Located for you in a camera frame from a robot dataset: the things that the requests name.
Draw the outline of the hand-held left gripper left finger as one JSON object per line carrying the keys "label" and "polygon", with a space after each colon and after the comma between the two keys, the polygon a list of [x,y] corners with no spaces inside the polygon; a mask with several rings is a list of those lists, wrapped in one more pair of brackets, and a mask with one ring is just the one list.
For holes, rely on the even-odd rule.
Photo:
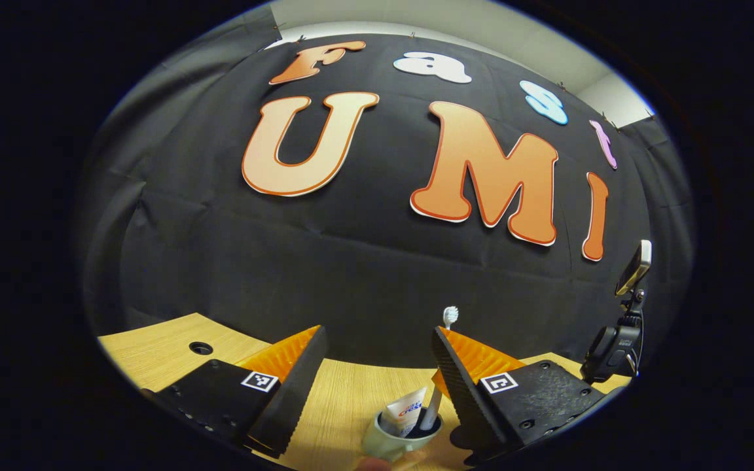
{"label": "hand-held left gripper left finger", "polygon": [[316,325],[235,364],[208,360],[161,390],[141,392],[222,444],[277,459],[290,444],[326,352],[326,329]]}

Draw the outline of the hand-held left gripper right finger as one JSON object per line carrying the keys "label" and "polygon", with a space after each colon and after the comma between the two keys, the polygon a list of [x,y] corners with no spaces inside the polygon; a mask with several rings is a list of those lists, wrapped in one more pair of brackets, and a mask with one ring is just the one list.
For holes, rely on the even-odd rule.
{"label": "hand-held left gripper right finger", "polygon": [[551,360],[507,362],[501,352],[438,327],[432,352],[459,425],[453,446],[469,467],[535,447],[598,411],[605,393]]}

